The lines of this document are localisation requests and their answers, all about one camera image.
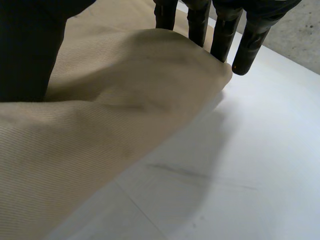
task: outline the robotic hand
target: robotic hand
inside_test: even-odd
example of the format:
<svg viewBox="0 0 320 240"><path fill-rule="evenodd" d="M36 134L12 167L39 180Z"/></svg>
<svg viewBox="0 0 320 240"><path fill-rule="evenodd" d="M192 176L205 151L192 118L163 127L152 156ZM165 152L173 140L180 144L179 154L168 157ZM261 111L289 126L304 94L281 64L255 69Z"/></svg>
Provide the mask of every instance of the robotic hand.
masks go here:
<svg viewBox="0 0 320 240"><path fill-rule="evenodd" d="M178 0L153 0L156 28L173 30ZM182 0L189 8L189 39L203 47L206 37L210 0ZM264 42L270 28L301 0L212 0L217 21L210 53L221 62L227 56L243 9L246 26L235 55L232 71L245 75Z"/></svg>

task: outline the tan cloth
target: tan cloth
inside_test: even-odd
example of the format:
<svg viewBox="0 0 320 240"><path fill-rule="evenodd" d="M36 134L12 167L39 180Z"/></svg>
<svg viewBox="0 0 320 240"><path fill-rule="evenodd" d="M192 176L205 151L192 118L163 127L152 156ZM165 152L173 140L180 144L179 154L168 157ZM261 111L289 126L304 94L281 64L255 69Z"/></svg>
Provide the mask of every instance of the tan cloth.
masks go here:
<svg viewBox="0 0 320 240"><path fill-rule="evenodd" d="M186 37L151 29L153 8L98 1L68 21L47 102L0 104L1 240L41 239L231 79ZM176 26L186 35L179 11Z"/></svg>

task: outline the gray floor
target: gray floor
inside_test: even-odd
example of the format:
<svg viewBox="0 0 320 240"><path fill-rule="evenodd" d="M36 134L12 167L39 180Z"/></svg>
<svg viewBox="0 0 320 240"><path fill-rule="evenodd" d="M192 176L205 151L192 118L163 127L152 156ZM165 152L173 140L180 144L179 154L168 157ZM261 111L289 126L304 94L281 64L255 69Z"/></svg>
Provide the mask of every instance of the gray floor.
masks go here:
<svg viewBox="0 0 320 240"><path fill-rule="evenodd" d="M213 6L210 17L217 17ZM238 32L243 33L245 25L243 14ZM302 0L271 28L264 45L320 74L320 0Z"/></svg>

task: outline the white table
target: white table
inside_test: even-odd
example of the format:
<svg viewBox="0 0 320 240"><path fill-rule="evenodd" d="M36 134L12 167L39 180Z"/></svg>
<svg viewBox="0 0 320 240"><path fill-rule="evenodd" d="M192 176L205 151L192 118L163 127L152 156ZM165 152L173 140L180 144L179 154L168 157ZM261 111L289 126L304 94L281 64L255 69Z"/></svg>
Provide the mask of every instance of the white table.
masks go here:
<svg viewBox="0 0 320 240"><path fill-rule="evenodd" d="M320 76L262 47L247 75L46 240L319 240L319 181Z"/></svg>

